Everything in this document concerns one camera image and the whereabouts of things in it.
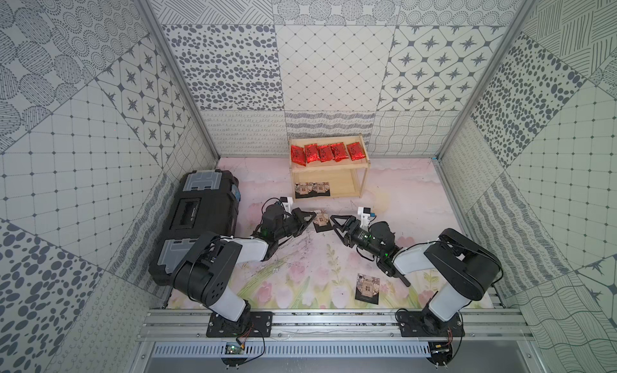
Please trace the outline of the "red tea bag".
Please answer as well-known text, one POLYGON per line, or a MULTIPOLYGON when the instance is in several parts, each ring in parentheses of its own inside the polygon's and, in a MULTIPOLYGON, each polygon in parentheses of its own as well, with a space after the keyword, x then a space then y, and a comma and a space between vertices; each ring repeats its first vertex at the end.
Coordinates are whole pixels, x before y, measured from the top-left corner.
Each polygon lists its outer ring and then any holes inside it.
POLYGON ((346 147, 344 143, 334 143, 330 144, 329 148, 332 151, 333 159, 335 162, 341 162, 342 160, 346 160, 349 158, 346 147))
POLYGON ((334 159, 334 153, 329 145, 318 146, 317 151, 319 154, 319 159, 322 163, 327 163, 334 159))
POLYGON ((366 158, 366 152, 360 142, 350 143, 346 146, 350 159, 358 161, 366 158))
POLYGON ((292 145, 290 147, 290 157, 293 164, 305 167, 307 164, 305 148, 292 145))
POLYGON ((305 145, 304 149, 305 149, 305 161, 307 164, 321 161, 319 148, 318 148, 318 145, 316 145, 316 143, 305 145))

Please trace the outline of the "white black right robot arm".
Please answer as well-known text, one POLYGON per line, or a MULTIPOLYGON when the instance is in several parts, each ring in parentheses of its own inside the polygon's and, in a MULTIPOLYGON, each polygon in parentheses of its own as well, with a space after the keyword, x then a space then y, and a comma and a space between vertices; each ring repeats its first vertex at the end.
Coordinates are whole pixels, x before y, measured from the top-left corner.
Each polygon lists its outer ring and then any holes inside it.
POLYGON ((443 230, 435 241, 404 249, 397 246, 385 221, 363 228, 361 220, 353 216, 332 215, 329 220, 345 246, 369 253, 385 275, 405 286, 411 285, 407 280, 410 273, 440 273, 445 284, 419 315, 419 323, 432 333, 442 330, 468 304, 482 299, 502 272, 494 254, 453 228, 443 230))

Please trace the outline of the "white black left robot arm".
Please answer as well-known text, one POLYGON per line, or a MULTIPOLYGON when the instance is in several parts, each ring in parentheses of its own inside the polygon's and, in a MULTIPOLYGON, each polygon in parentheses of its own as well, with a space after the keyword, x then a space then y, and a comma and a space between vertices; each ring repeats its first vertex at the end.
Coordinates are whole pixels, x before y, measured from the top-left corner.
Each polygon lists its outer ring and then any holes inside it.
POLYGON ((277 202, 266 207, 252 236, 204 233, 174 269, 171 285, 224 320, 245 328, 251 322, 250 304, 228 288, 236 265, 269 260, 282 242, 299 237, 316 217, 315 212, 299 208, 287 211, 277 202))

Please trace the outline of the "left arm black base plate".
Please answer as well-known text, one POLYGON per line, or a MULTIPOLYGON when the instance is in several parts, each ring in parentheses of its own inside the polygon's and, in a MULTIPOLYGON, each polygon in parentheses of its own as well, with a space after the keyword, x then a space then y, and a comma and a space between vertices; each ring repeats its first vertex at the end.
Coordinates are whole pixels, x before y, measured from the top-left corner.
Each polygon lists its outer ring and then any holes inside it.
POLYGON ((207 327, 208 338, 269 338, 272 332, 273 312, 251 311, 236 322, 219 314, 212 314, 207 327))

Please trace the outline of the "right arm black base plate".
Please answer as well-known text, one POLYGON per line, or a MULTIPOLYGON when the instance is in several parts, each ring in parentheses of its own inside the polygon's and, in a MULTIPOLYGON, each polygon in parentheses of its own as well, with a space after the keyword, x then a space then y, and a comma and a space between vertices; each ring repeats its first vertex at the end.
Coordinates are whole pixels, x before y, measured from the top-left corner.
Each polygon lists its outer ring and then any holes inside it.
POLYGON ((463 319, 459 312, 444 322, 429 311, 399 309, 395 312, 395 321, 404 338, 460 338, 465 336, 463 319))

